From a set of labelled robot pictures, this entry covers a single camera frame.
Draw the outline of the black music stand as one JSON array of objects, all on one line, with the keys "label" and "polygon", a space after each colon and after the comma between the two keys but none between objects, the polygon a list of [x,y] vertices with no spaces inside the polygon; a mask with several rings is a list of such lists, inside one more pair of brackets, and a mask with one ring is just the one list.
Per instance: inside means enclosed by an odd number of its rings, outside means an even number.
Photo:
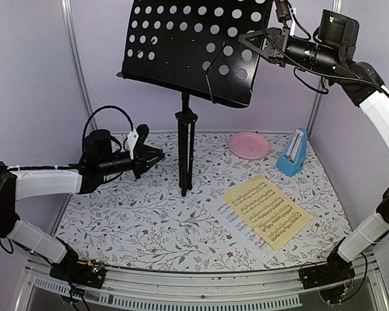
[{"label": "black music stand", "polygon": [[259,56],[239,40],[268,25],[266,1],[134,1],[118,76],[181,93],[179,186],[192,189],[197,115],[190,97],[231,108],[250,104]]}]

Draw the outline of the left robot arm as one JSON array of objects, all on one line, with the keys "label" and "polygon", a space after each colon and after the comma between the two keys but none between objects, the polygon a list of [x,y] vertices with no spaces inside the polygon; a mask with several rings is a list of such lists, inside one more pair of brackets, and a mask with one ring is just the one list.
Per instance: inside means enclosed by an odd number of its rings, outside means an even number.
[{"label": "left robot arm", "polygon": [[90,194],[99,186],[131,171],[139,179],[164,158],[161,149],[145,145],[149,129],[145,124],[131,130],[124,144],[109,130],[95,130],[82,141],[82,156],[66,167],[8,167],[0,161],[0,238],[27,248],[53,264],[69,281],[83,276],[78,254],[60,239],[22,220],[16,202],[55,194]]}]

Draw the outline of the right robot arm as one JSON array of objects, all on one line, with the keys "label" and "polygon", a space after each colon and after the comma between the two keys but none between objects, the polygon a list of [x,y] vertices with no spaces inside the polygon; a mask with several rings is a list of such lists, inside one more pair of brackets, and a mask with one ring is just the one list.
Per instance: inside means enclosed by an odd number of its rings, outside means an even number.
[{"label": "right robot arm", "polygon": [[[351,17],[324,10],[314,32],[315,40],[307,41],[292,34],[287,22],[292,15],[277,7],[282,28],[262,27],[239,36],[239,42],[266,62],[296,69],[325,78],[329,85],[339,85],[353,105],[371,124],[370,132],[378,143],[376,151],[389,157],[389,89],[368,62],[354,59],[359,36],[359,22]],[[336,282],[346,273],[347,265],[363,251],[389,233],[389,186],[376,210],[341,240],[322,268],[326,282]]]}]

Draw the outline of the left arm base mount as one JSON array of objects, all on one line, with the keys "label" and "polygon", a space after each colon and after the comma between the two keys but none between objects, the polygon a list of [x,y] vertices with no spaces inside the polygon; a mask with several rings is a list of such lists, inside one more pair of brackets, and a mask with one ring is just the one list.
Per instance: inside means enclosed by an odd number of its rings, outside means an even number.
[{"label": "left arm base mount", "polygon": [[103,262],[95,259],[80,261],[75,251],[68,251],[60,263],[52,263],[50,276],[73,284],[101,289],[106,269]]}]

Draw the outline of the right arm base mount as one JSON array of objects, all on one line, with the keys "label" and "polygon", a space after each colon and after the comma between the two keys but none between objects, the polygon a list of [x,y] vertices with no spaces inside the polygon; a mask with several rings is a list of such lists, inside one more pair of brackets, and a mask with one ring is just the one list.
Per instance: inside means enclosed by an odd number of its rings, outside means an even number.
[{"label": "right arm base mount", "polygon": [[352,263],[336,256],[329,256],[326,263],[303,264],[298,272],[304,289],[316,288],[354,278]]}]

